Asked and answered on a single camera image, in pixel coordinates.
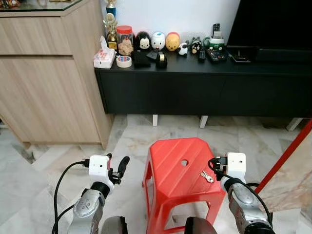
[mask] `tape roll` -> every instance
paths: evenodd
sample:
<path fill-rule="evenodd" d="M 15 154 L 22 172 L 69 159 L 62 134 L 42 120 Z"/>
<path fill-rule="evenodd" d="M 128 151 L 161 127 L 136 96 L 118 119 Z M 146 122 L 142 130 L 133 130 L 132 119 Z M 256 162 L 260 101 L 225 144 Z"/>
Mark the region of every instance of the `tape roll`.
<path fill-rule="evenodd" d="M 129 56 L 119 56 L 118 58 L 116 58 L 116 63 L 118 67 L 127 68 L 131 67 L 132 59 Z"/>

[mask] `panda figurine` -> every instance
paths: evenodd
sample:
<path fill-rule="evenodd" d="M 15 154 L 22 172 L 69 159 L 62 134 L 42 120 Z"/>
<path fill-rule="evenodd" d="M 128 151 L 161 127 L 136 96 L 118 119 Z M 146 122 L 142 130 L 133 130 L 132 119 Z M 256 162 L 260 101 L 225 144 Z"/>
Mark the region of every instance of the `panda figurine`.
<path fill-rule="evenodd" d="M 136 36 L 136 49 L 138 50 L 150 50 L 151 48 L 151 38 L 150 35 L 145 32 L 141 31 Z"/>
<path fill-rule="evenodd" d="M 190 44 L 190 42 L 188 40 L 186 42 L 181 43 L 179 45 L 179 48 L 177 49 L 178 54 L 186 57 L 189 44 Z"/>
<path fill-rule="evenodd" d="M 191 52 L 192 54 L 197 54 L 198 51 L 201 51 L 202 44 L 200 37 L 192 39 Z"/>

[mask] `black tv console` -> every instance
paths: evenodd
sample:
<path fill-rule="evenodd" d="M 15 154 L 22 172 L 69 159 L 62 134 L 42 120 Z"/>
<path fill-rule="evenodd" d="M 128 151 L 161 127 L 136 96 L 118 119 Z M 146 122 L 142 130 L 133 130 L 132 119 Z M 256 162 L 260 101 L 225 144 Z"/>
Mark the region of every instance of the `black tv console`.
<path fill-rule="evenodd" d="M 304 64 L 199 63 L 165 52 L 166 69 L 95 69 L 110 114 L 311 117 L 312 71 Z"/>

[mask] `cabinet leg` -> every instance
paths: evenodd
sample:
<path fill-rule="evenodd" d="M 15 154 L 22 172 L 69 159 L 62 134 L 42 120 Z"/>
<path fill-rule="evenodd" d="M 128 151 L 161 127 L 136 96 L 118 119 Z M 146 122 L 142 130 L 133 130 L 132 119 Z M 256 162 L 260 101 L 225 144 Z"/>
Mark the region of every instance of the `cabinet leg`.
<path fill-rule="evenodd" d="M 153 115 L 153 126 L 156 127 L 158 124 L 158 115 Z"/>
<path fill-rule="evenodd" d="M 208 119 L 208 116 L 201 116 L 200 122 L 199 122 L 199 128 L 205 128 L 207 119 Z"/>
<path fill-rule="evenodd" d="M 298 126 L 298 124 L 301 122 L 302 119 L 303 118 L 293 118 L 291 122 L 287 125 L 286 129 L 288 131 L 293 131 Z"/>

